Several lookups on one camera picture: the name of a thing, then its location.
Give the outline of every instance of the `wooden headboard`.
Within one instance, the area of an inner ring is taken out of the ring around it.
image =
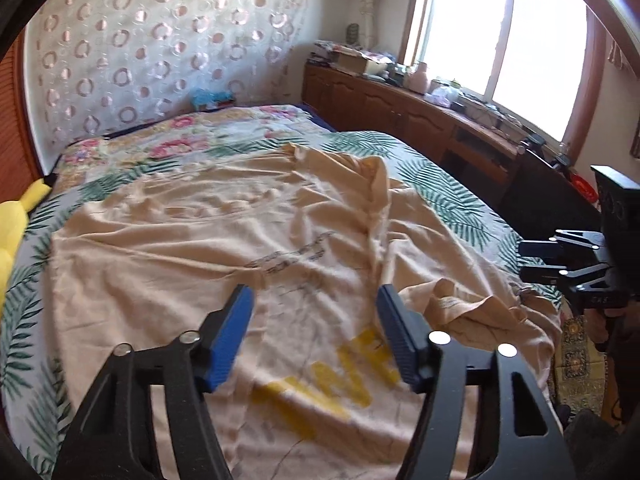
[[[22,35],[0,61],[0,202],[17,200],[41,177],[22,88]]]

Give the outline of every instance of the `window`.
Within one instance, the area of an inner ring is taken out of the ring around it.
[[[429,0],[417,60],[561,142],[587,38],[582,0]]]

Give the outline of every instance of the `vase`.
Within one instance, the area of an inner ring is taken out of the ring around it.
[[[418,63],[418,68],[407,78],[406,88],[418,94],[426,94],[431,83],[427,74],[428,68],[426,63]]]

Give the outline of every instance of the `red object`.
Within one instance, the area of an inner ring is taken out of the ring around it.
[[[598,201],[598,192],[580,175],[572,173],[571,183],[590,203],[595,204]]]

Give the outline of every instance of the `box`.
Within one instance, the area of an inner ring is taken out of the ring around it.
[[[315,55],[318,57],[322,57],[330,63],[335,63],[336,61],[338,61],[338,53],[334,52],[333,50],[329,50],[324,45],[314,45],[313,49],[311,50],[311,54],[312,56]]]
[[[468,97],[461,96],[458,101],[465,105],[465,115],[476,123],[486,128],[496,128],[500,115],[487,106]]]
[[[525,130],[523,130],[521,126],[510,121],[507,117],[502,119],[502,124],[498,126],[498,129],[502,133],[504,133],[507,140],[510,140],[515,144],[520,144],[529,136],[529,134]]]
[[[343,68],[356,74],[378,75],[386,70],[388,63],[369,59],[363,53],[354,50],[353,53],[349,54],[338,52],[336,65],[338,68]]]

